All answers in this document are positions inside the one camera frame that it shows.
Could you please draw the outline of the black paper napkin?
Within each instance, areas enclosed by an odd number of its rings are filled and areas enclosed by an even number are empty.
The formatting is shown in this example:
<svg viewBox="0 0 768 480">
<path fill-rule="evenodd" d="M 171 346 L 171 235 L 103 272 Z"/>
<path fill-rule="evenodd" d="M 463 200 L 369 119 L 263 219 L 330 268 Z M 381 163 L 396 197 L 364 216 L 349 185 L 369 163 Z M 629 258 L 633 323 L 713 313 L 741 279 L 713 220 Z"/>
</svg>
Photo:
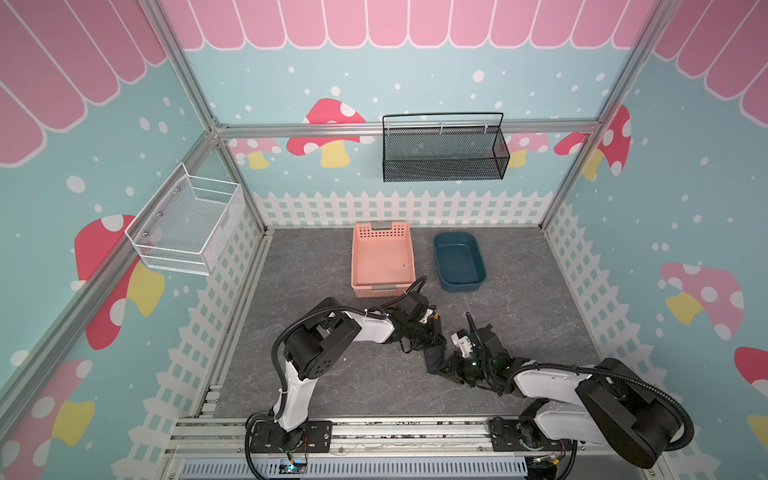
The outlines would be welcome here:
<svg viewBox="0 0 768 480">
<path fill-rule="evenodd" d="M 445 361 L 444 345 L 435 345 L 424 349 L 424 360 L 427 372 L 429 374 L 437 374 Z"/>
</svg>

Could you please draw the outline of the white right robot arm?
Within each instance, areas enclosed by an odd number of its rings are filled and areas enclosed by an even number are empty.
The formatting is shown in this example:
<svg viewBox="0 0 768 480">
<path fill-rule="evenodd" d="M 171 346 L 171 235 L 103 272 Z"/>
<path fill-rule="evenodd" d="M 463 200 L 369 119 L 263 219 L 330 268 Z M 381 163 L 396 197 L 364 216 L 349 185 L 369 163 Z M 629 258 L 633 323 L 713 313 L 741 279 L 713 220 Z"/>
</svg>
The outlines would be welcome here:
<svg viewBox="0 0 768 480">
<path fill-rule="evenodd" d="M 481 346 L 451 356 L 435 346 L 424 357 L 433 375 L 523 399 L 516 418 L 490 421 L 497 451 L 595 444 L 649 469 L 663 453 L 682 449 L 693 439 L 693 422 L 682 405 L 614 358 L 594 366 L 563 365 L 513 358 L 504 350 L 493 353 Z"/>
</svg>

